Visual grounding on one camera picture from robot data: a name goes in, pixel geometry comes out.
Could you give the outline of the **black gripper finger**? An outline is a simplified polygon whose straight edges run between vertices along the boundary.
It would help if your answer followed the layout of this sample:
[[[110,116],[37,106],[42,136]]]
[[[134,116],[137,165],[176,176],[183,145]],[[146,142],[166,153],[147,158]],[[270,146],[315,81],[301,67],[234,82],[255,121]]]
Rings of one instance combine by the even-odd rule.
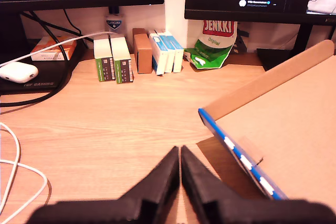
[[[173,147],[122,199],[136,203],[126,223],[165,223],[180,187],[179,149]]]
[[[247,223],[242,198],[190,151],[181,148],[182,184],[200,223]]]

